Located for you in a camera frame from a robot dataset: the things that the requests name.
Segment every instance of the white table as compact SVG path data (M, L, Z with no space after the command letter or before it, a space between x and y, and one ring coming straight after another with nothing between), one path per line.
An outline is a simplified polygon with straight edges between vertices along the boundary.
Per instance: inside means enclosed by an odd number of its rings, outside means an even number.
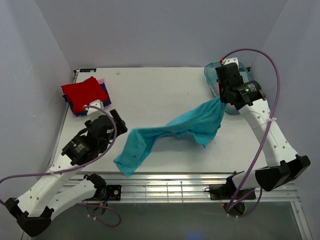
M128 133L136 127L163 126L179 115L213 98L201 67L97 68L80 72L76 82L89 77L105 79L112 104L125 121ZM69 109L63 123L55 159L61 149L85 128L88 117L73 117ZM122 152L128 133L119 136L111 150L85 172L119 172L113 160ZM245 171L259 143L240 115L224 114L221 128L206 148L194 140L165 137L136 173L232 173ZM266 166L263 153L255 168Z

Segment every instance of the turquoise fabric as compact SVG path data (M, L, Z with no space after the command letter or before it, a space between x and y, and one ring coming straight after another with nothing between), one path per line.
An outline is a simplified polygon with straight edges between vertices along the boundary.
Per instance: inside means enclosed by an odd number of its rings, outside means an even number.
M127 177L140 166L150 154L155 141L171 134L179 138L192 135L204 147L214 139L220 128L226 104L220 97L207 101L188 111L165 126L133 129L124 145L122 153L114 160L119 170Z

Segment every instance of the purple cable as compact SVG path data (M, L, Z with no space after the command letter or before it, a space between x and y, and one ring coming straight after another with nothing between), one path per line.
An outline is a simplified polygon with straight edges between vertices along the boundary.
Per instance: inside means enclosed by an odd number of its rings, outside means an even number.
M279 101L279 95L280 95L280 75L279 75L279 70L276 66L276 63L275 61L265 52L261 51L261 50L258 50L258 49L252 49L252 48L240 48L240 49L236 49L234 51L231 51L229 52L227 55L225 55L222 59L225 59L227 58L229 55L231 54L234 54L236 52L241 52L241 51L252 51L252 52L257 52L257 53L260 53L262 55L264 55L267 59L269 59L269 61L271 62L273 68L274 68L274 71L275 71L275 75L276 75L276 84L277 84L277 88L276 88L276 95L275 95L275 100L274 100L274 104L272 106L272 109L271 109L271 112L270 112L270 119L272 119L274 117L274 114L275 114L275 111L276 111L276 107L277 107L277 104L278 104L278 101ZM271 121L269 121L266 125L266 129L265 129L265 132L264 132L264 135L262 137L262 140L261 140L261 143L260 143L260 146L252 160L252 163L250 164L248 170L246 171L242 181L240 182L239 186L237 187L236 191L234 192L230 202L228 203L227 205L227 209L230 210L232 207L234 207L236 204L238 204L240 201L242 201L242 198L240 198L239 200L237 200L234 204L234 200L236 199L236 196L238 195L241 187L244 185L245 181L247 180L250 172L252 171L254 165L256 164L257 160L258 160L258 157L260 155L260 153L262 152L262 149L264 147L264 144L266 142L266 139L267 139L267 135L268 135L268 132L270 130L270 126L271 126ZM250 214L255 208L256 206L258 205L260 199L261 199L261 196L262 196L262 189L260 190L260 196L256 202L256 204L254 205L254 207L252 208L252 210L250 210L247 214L245 214L245 216L247 216L248 214Z
M77 203L76 205L82 206L82 207L87 207L87 206L92 207L92 205L88 205L87 203ZM106 225L106 226L108 226L108 227L110 227L110 228L118 227L118 226L121 224L121 221L122 221L121 215L120 215L120 213L119 213L117 210L115 210L114 208L111 208L111 207L108 207L108 206L100 206L100 205L96 205L95 207L101 208L101 209L109 209L110 211L112 211L112 212L114 212L115 214L118 215L119 221L118 221L116 224L111 224L111 223L108 223L108 222L106 222L106 221L103 221L102 219L100 219L100 218L98 218L98 217L96 217L96 216L94 216L94 215L89 214L89 216L90 216L91 218L93 218L94 220L96 220L96 221L98 221L98 222L100 222L100 223L102 223L102 224L104 224L104 225Z
M84 168L85 166L88 166L89 164L92 164L94 163L95 161L98 161L100 158L102 158L109 150L110 148L114 145L115 141L116 141L116 138L117 138L117 126L116 126L116 123L114 121L114 119L106 112L104 111L103 109L97 107L97 106L85 106L84 108L93 108L93 109L97 109L99 110L100 112L104 113L110 120L111 120L111 123L113 125L113 128L114 128L114 136L113 136L113 140L112 142L110 143L110 145L107 147L107 149L102 152L99 156L97 156L96 158L94 158L93 160L85 163L85 164L82 164L82 165L79 165L79 166L75 166L73 168L70 168L70 169L64 169L64 170L59 170L59 171L54 171L53 174L63 174L63 173L68 173L68 172L71 172L71 171L74 171L74 170L77 170L77 169L81 169L81 168ZM28 174L17 174L17 175L11 175L11 176L7 176L5 178L2 178L0 180L0 184L3 183L4 181L8 180L8 179L15 179L15 178L25 178L25 177L40 177L40 176L49 176L51 175L52 173L51 172L40 172L40 173L28 173ZM5 202L3 202L1 199L0 199L0 204L2 205L5 205Z

